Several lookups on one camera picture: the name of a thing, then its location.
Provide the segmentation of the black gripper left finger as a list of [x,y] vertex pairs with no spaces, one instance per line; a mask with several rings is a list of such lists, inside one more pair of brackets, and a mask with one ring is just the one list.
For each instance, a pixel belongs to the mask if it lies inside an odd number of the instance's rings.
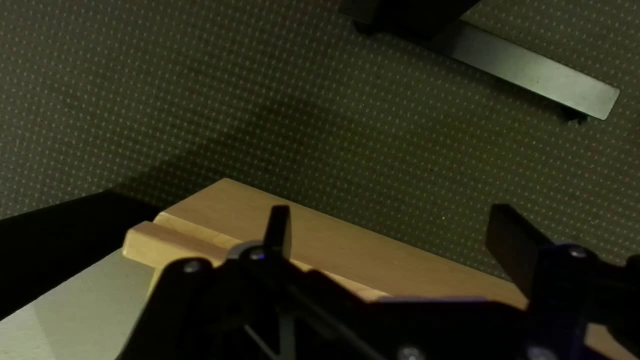
[[279,204],[270,210],[261,248],[272,254],[290,254],[290,208]]

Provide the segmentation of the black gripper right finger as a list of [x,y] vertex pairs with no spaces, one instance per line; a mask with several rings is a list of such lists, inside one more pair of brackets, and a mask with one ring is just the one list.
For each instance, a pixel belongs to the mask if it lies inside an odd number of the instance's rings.
[[492,204],[486,226],[486,251],[512,284],[532,299],[539,254],[554,242],[510,204]]

